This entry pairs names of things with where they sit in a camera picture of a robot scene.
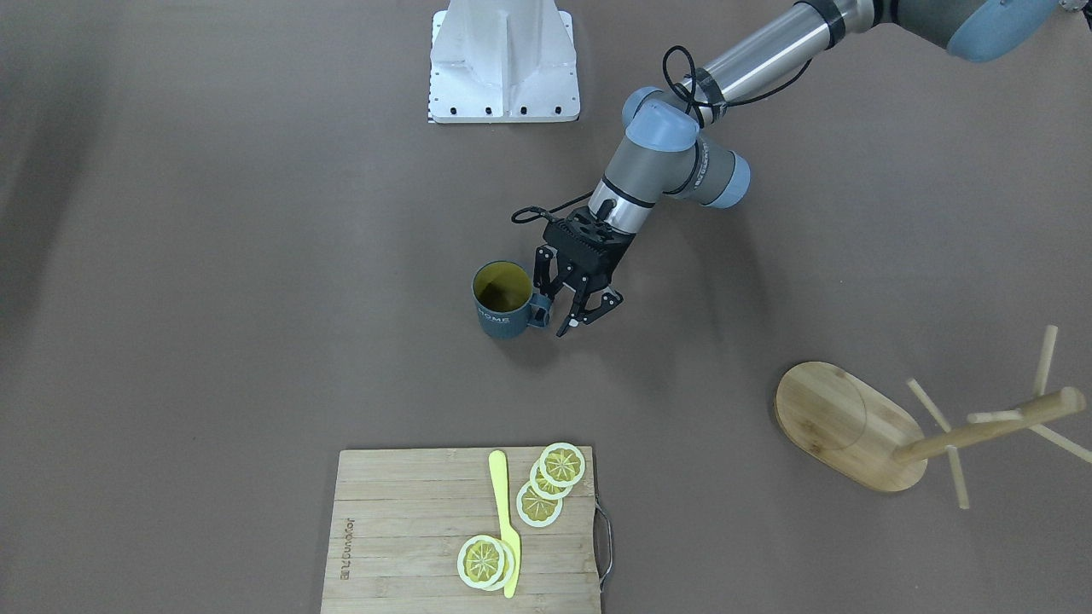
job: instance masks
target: cutting board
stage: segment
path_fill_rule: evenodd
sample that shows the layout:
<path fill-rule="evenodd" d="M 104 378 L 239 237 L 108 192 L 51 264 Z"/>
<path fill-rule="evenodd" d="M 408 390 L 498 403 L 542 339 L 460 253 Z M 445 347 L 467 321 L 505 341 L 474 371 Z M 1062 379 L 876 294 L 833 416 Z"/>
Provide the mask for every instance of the cutting board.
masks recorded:
<path fill-rule="evenodd" d="M 595 471 L 587 468 L 549 527 L 535 529 L 510 505 L 523 541 L 519 586 L 472 589 L 455 559 L 477 534 L 500 536 L 489 452 L 508 454 L 509 501 L 543 448 L 345 450 L 337 467 L 322 614 L 600 614 L 593 523 Z"/>

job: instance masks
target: robotic arm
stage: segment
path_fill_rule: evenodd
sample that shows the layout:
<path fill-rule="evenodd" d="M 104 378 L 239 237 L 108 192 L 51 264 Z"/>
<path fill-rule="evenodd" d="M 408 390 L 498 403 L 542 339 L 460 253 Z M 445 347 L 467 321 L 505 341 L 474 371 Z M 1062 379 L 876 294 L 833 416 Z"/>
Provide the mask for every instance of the robotic arm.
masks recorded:
<path fill-rule="evenodd" d="M 1056 5 L 1058 0 L 800 0 L 702 67 L 682 49 L 691 67 L 684 81 L 668 92 L 643 87 L 626 101 L 626 137 L 585 206 L 563 219 L 538 208 L 512 217 L 547 220 L 546 244 L 535 253 L 535 287 L 550 300 L 563 287 L 573 293 L 557 335 L 621 304 L 612 275 L 662 196 L 726 209 L 747 192 L 747 162 L 701 133 L 729 107 L 769 95 L 750 98 L 794 70 L 803 72 L 802 64 L 851 32 L 894 23 L 953 56 L 988 61 L 1030 37 Z M 525 212 L 534 216 L 518 219 Z M 597 306 L 589 308 L 596 294 Z"/>

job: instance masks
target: citrus slice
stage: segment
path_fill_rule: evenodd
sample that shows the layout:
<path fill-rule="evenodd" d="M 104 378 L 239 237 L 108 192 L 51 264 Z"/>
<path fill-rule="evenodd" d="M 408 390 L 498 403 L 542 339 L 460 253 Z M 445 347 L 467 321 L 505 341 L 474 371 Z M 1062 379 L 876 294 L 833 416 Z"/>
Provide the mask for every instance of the citrus slice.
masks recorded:
<path fill-rule="evenodd" d="M 520 501 L 515 510 L 529 527 L 549 527 L 557 520 L 557 515 L 561 513 L 561 499 L 542 498 L 538 493 L 531 489 L 531 482 L 520 488 L 515 500 Z"/>
<path fill-rule="evenodd" d="M 572 444 L 551 444 L 538 457 L 538 468 L 543 480 L 567 488 L 584 476 L 584 454 Z"/>
<path fill-rule="evenodd" d="M 472 589 L 492 586 L 505 571 L 505 547 L 489 535 L 474 535 L 459 551 L 459 577 Z"/>
<path fill-rule="evenodd" d="M 497 541 L 500 542 L 500 547 L 505 551 L 505 572 L 500 575 L 500 579 L 494 582 L 492 586 L 482 589 L 484 591 L 497 591 L 505 588 L 508 580 L 512 579 L 512 572 L 515 571 L 515 553 L 512 552 L 512 546 L 508 545 L 508 542 L 503 540 Z"/>
<path fill-rule="evenodd" d="M 551 501 L 568 496 L 572 492 L 572 486 L 561 488 L 546 481 L 546 477 L 538 471 L 538 461 L 531 465 L 531 488 L 544 499 Z"/>

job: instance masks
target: yellow knife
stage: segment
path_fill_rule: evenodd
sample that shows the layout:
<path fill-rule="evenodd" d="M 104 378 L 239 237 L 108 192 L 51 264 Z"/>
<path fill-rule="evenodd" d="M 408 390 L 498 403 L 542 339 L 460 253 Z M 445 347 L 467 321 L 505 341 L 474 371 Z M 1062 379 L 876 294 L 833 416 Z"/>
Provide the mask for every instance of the yellow knife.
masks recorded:
<path fill-rule="evenodd" d="M 492 496 L 497 499 L 497 517 L 500 519 L 500 539 L 515 553 L 515 566 L 512 577 L 505 585 L 505 597 L 512 599 L 515 594 L 515 582 L 520 579 L 520 559 L 522 558 L 520 534 L 512 529 L 512 519 L 508 513 L 508 457 L 501 450 L 489 452 L 489 477 L 492 479 Z"/>

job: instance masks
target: mug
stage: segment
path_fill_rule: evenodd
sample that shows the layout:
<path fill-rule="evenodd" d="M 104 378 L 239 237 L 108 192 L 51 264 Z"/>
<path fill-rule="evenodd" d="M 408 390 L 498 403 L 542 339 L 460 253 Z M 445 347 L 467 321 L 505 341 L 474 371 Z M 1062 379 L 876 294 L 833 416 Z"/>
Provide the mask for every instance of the mug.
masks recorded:
<path fill-rule="evenodd" d="M 553 303 L 535 292 L 531 276 L 515 262 L 496 260 L 478 269 L 471 284 L 478 323 L 495 339 L 512 339 L 529 326 L 546 328 Z"/>

